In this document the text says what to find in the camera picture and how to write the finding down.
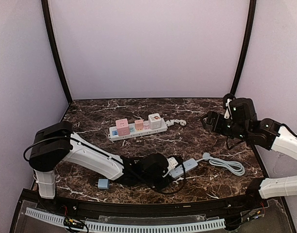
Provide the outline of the pink cube socket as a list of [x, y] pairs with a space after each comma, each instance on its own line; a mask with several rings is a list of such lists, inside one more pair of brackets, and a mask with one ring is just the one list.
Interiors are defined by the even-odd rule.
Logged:
[[118, 136], [126, 136], [130, 134], [128, 120], [126, 118], [115, 121]]

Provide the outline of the blue usb charger plug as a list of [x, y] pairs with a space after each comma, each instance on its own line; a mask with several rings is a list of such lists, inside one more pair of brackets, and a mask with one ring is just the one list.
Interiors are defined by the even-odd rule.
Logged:
[[110, 187], [110, 181], [108, 179], [98, 179], [97, 188], [100, 190], [108, 190]]

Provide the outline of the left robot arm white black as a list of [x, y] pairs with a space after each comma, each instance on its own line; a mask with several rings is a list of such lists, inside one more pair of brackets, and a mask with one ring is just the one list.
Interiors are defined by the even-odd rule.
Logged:
[[145, 184], [151, 190], [166, 194], [163, 189], [174, 180], [170, 172], [183, 167], [179, 156], [165, 157], [153, 153], [143, 158], [127, 158], [106, 152], [73, 132], [72, 124], [61, 121], [39, 130], [23, 158], [34, 170], [40, 197], [56, 196], [55, 167], [66, 161], [92, 170], [105, 178], [129, 187]]

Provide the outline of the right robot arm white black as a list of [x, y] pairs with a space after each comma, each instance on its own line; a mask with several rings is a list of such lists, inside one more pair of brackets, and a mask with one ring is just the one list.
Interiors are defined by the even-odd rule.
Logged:
[[[297, 134], [286, 124], [271, 118], [258, 120], [254, 103], [249, 98], [235, 98], [227, 94], [223, 98], [224, 114], [209, 111], [201, 117], [203, 128], [239, 139], [249, 146], [260, 146], [297, 160]], [[261, 199], [297, 196], [297, 176], [284, 178], [257, 178], [252, 180], [247, 193]]]

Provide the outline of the white cube socket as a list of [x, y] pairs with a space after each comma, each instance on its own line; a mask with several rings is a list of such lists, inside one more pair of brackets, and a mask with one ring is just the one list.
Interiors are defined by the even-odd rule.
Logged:
[[148, 116], [148, 124], [152, 130], [159, 129], [162, 126], [162, 118], [158, 113], [150, 114]]

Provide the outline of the pink usb charger plug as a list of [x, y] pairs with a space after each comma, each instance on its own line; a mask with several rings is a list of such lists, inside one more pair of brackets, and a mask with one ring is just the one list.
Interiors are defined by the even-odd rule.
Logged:
[[144, 121], [142, 119], [136, 120], [134, 122], [134, 125], [137, 131], [141, 131], [144, 129]]

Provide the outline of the light blue power strip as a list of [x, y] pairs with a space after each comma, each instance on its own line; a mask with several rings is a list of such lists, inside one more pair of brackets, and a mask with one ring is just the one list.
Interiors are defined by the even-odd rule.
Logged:
[[169, 172], [169, 175], [173, 179], [177, 179], [177, 178], [182, 177], [184, 175], [183, 167], [185, 169], [185, 173], [188, 173], [189, 171], [193, 170], [197, 166], [198, 166], [198, 162], [194, 158], [191, 158], [189, 160], [184, 161], [183, 165], [179, 165], [177, 168], [171, 170]]

